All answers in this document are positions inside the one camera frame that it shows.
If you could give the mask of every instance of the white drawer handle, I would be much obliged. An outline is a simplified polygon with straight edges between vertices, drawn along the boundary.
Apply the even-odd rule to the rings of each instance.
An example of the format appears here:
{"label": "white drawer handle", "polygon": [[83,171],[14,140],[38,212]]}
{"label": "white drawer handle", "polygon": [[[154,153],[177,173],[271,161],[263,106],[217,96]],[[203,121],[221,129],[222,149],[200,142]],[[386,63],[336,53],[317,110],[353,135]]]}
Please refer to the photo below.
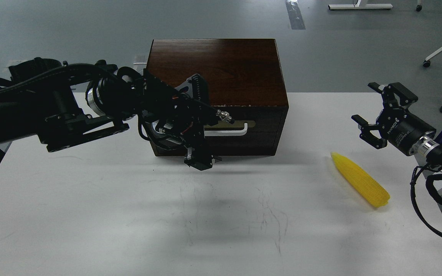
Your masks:
{"label": "white drawer handle", "polygon": [[204,136],[244,136],[249,130],[249,124],[244,123],[242,130],[206,130]]}

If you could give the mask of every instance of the wooden drawer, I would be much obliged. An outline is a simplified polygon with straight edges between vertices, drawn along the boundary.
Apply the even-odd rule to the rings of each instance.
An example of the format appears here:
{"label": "wooden drawer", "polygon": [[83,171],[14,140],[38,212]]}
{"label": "wooden drawer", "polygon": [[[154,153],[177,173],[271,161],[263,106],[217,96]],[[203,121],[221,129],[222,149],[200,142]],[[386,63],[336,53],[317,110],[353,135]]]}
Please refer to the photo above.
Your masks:
{"label": "wooden drawer", "polygon": [[[206,137],[215,155],[275,155],[289,105],[274,39],[155,39],[147,69],[174,87],[199,73],[212,106],[255,121],[244,136]],[[186,153],[152,147],[157,156]]]}

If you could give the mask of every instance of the cable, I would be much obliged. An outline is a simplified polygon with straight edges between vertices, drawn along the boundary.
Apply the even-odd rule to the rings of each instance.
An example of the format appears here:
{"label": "cable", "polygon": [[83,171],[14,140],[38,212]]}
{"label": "cable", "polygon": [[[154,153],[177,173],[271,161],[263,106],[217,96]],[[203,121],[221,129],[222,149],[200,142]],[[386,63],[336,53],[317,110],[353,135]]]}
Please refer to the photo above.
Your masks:
{"label": "cable", "polygon": [[419,179],[419,176],[421,175],[421,173],[423,173],[424,170],[428,170],[428,171],[433,171],[435,173],[437,173],[438,171],[432,170],[429,167],[429,164],[426,164],[425,166],[417,166],[413,173],[412,173],[412,180],[410,181],[410,198],[412,201],[412,206],[414,207],[414,210],[416,211],[417,216],[419,217],[419,219],[421,219],[421,221],[431,230],[433,231],[436,235],[442,237],[442,232],[435,229],[434,227],[431,226],[431,224],[428,224],[428,222],[425,220],[425,218],[423,217],[421,211],[419,211],[419,207],[417,205],[417,201],[416,201],[416,182]]}
{"label": "cable", "polygon": [[13,85],[13,86],[10,86],[10,87],[4,88],[4,89],[0,89],[0,95],[11,93],[11,92],[15,92],[16,94],[18,94],[18,92],[22,91],[27,86],[38,83],[38,82],[48,79],[50,77],[54,77],[54,76],[65,74],[65,73],[71,73],[73,71],[81,72],[84,74],[90,73],[90,74],[95,74],[95,75],[99,75],[99,76],[107,76],[107,77],[111,77],[112,79],[115,79],[115,80],[118,79],[116,75],[109,73],[106,70],[103,70],[95,65],[85,64],[85,63],[76,63],[76,64],[70,64],[67,66],[61,66],[58,68],[48,70],[47,72],[44,72],[40,75],[36,75],[35,77],[32,77],[28,80],[25,80],[23,82]]}

